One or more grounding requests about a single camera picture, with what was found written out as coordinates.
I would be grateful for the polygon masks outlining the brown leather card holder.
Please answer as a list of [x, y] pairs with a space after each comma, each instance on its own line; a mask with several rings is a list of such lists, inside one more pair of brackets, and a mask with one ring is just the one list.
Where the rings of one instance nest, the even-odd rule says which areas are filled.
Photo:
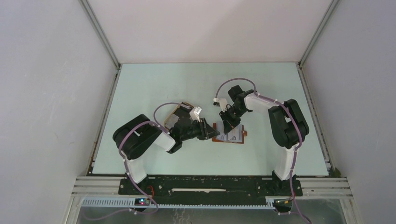
[[248, 135], [247, 131], [244, 129], [244, 126], [241, 124], [239, 124], [227, 134], [224, 133], [224, 125], [221, 121], [213, 123], [213, 128], [216, 129], [220, 135], [213, 137], [212, 142], [244, 144], [245, 138]]

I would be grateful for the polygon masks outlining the beige card tray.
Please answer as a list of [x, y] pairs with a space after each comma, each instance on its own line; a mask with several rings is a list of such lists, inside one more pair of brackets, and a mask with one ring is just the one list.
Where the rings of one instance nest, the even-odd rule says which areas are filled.
[[170, 130], [174, 126], [189, 126], [192, 123], [190, 112], [193, 109], [193, 105], [187, 102], [181, 102], [178, 104], [173, 112], [166, 118], [163, 126]]

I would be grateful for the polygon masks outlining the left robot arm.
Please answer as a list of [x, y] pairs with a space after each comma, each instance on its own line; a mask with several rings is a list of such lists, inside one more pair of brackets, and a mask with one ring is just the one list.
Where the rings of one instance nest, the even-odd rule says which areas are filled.
[[147, 172], [140, 158], [152, 146], [158, 146], [169, 154], [178, 151], [184, 141], [190, 139], [209, 140], [220, 135], [205, 118], [193, 120], [181, 118], [170, 129], [161, 129], [146, 115], [140, 114], [113, 134], [113, 141], [123, 159], [127, 176], [132, 179], [130, 189], [143, 194], [148, 188]]

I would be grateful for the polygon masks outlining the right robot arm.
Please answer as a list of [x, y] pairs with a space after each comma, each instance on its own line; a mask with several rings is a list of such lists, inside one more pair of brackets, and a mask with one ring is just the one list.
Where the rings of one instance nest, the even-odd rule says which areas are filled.
[[223, 122], [223, 133], [229, 134], [240, 125], [241, 117], [247, 112], [268, 113], [272, 136], [283, 148], [280, 162], [274, 173], [278, 177], [272, 181], [272, 190], [284, 195], [290, 189], [288, 179], [294, 174], [298, 149], [309, 134], [309, 127], [296, 100], [280, 102], [260, 95], [256, 90], [243, 91], [236, 85], [228, 91], [233, 104], [225, 98], [215, 97], [213, 104], [219, 106]]

